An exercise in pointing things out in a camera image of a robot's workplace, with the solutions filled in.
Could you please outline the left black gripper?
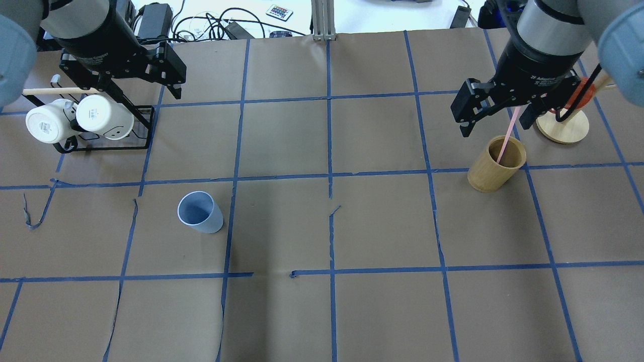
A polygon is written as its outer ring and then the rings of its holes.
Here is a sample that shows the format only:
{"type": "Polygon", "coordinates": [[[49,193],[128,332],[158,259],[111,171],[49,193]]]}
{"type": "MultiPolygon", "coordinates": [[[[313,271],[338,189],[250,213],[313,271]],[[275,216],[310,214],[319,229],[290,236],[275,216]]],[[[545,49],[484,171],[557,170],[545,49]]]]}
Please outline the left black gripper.
{"type": "Polygon", "coordinates": [[[187,66],[166,38],[140,39],[125,19],[104,19],[81,35],[65,35],[59,44],[85,68],[78,70],[69,60],[64,69],[80,86],[103,86],[108,78],[140,78],[165,85],[176,100],[182,98],[187,66]]]}

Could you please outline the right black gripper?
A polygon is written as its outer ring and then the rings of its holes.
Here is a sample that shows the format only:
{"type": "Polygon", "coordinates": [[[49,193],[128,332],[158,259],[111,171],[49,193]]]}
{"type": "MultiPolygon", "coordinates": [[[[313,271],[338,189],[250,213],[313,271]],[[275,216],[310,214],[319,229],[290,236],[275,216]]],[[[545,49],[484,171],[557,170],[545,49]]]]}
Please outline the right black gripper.
{"type": "Polygon", "coordinates": [[[541,54],[533,59],[524,46],[506,46],[495,75],[488,82],[465,80],[450,105],[462,137],[469,137],[484,117],[511,106],[526,106],[519,117],[523,130],[529,130],[547,111],[563,108],[554,105],[554,90],[569,78],[575,90],[579,77],[572,68],[578,59],[578,54],[541,54]]]}

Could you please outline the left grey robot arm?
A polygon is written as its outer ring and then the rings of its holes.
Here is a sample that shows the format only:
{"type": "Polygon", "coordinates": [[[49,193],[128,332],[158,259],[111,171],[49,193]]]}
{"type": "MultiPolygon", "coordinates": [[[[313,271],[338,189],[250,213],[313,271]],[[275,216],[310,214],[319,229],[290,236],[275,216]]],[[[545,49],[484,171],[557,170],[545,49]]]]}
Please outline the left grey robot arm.
{"type": "Polygon", "coordinates": [[[41,30],[72,57],[60,66],[82,89],[114,94],[114,79],[138,78],[165,85],[175,99],[182,95],[187,67],[170,40],[138,39],[115,2],[2,1],[2,106],[22,95],[41,30]]]}

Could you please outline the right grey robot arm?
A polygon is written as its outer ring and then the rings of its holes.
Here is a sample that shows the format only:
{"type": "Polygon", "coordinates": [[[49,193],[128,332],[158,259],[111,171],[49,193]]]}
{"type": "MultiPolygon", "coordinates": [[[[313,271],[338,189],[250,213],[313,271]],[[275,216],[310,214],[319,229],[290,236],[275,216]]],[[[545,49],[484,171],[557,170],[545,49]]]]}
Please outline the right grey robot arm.
{"type": "Polygon", "coordinates": [[[642,106],[642,1],[494,1],[509,41],[488,82],[469,78],[451,112],[463,137],[484,117],[525,106],[528,130],[549,110],[572,99],[580,79],[573,66],[595,43],[599,66],[622,96],[642,106]]]}

